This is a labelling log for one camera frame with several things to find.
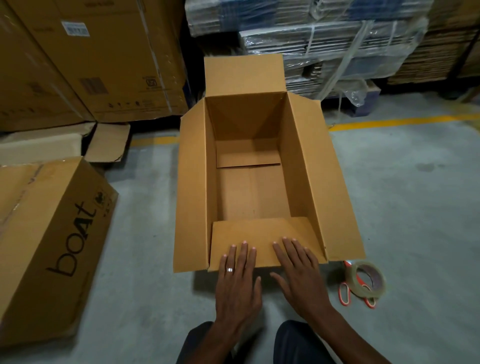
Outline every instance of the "dark pants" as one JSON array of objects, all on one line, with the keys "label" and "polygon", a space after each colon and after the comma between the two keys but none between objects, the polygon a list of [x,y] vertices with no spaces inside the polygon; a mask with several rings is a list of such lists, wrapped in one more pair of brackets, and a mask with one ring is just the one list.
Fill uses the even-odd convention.
[{"label": "dark pants", "polygon": [[[177,364],[183,364],[202,342],[213,322],[204,322],[188,333]],[[224,364],[238,363],[229,353]],[[285,321],[276,332],[274,364],[335,364],[326,347],[308,324]]]}]

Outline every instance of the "scissors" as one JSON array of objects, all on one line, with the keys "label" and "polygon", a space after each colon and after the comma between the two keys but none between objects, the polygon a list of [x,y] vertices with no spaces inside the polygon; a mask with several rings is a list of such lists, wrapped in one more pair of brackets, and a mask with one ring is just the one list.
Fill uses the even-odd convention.
[{"label": "scissors", "polygon": [[[343,261],[343,264],[345,264],[345,267],[349,267],[352,265],[352,261],[351,260],[344,260]],[[362,278],[360,278],[360,276],[357,274],[357,281],[360,283],[360,285],[362,287],[365,287],[366,289],[368,289],[369,291],[371,291],[372,289],[370,288],[370,286],[368,284],[366,284]],[[343,298],[342,298],[342,286],[345,286],[347,288],[347,300],[344,301]],[[351,290],[350,290],[350,287],[348,286],[347,282],[344,281],[342,283],[340,283],[340,285],[338,286],[338,298],[340,299],[340,303],[344,306],[349,306],[351,301],[350,301],[350,293],[351,293]],[[368,306],[368,308],[371,308],[371,309],[374,309],[377,305],[377,302],[375,301],[374,298],[363,298],[365,304]]]}]

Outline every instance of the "hand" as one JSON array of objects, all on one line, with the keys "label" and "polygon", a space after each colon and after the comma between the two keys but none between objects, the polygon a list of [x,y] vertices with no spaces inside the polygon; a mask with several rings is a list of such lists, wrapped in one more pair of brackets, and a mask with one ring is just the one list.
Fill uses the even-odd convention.
[{"label": "hand", "polygon": [[233,342],[240,339],[242,331],[250,324],[262,308],[261,279],[252,283],[253,268],[257,251],[253,247],[248,253],[248,244],[243,242],[240,248],[237,266],[235,266],[236,246],[231,246],[227,255],[220,260],[218,282],[216,284],[216,320],[214,326],[221,328],[223,339]]},{"label": "hand", "polygon": [[307,321],[315,331],[321,331],[328,317],[335,312],[328,292],[318,270],[318,259],[310,249],[304,248],[293,239],[283,238],[287,255],[274,242],[273,249],[287,275],[286,282],[280,275],[270,273],[283,291],[293,309]]}]

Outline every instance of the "yellow floor line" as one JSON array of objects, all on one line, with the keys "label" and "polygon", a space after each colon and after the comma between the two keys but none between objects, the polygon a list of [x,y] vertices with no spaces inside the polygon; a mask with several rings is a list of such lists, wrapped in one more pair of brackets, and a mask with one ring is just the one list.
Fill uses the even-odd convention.
[{"label": "yellow floor line", "polygon": [[[363,121],[363,122],[351,122],[348,124],[337,124],[337,125],[330,126],[329,131],[340,132],[343,130],[353,130],[353,129],[383,128],[383,127],[401,126],[401,125],[419,125],[419,124],[429,124],[434,122],[478,121],[478,120],[480,120],[480,113],[440,115],[440,116],[428,116],[423,118]],[[179,137],[177,136],[156,136],[156,137],[150,137],[150,138],[132,139],[130,146],[136,147],[136,146],[151,146],[151,145],[159,145],[159,144],[173,144],[173,143],[178,143],[178,141],[179,141]]]}]

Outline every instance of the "concrete floor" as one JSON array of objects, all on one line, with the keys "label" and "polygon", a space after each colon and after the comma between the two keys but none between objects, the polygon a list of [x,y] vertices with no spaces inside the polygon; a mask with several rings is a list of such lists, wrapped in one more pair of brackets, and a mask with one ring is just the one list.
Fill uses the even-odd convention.
[{"label": "concrete floor", "polygon": [[[472,108],[389,96],[367,120],[480,110]],[[480,134],[459,121],[331,137],[367,257],[388,280],[376,310],[359,299],[342,307],[338,264],[325,266],[333,305],[393,363],[478,362]],[[172,273],[177,157],[176,144],[132,148],[108,171],[120,199],[78,336],[0,362],[170,364],[188,331],[215,319],[215,274]],[[261,273],[265,329],[248,362],[268,364],[278,326],[297,317]]]}]

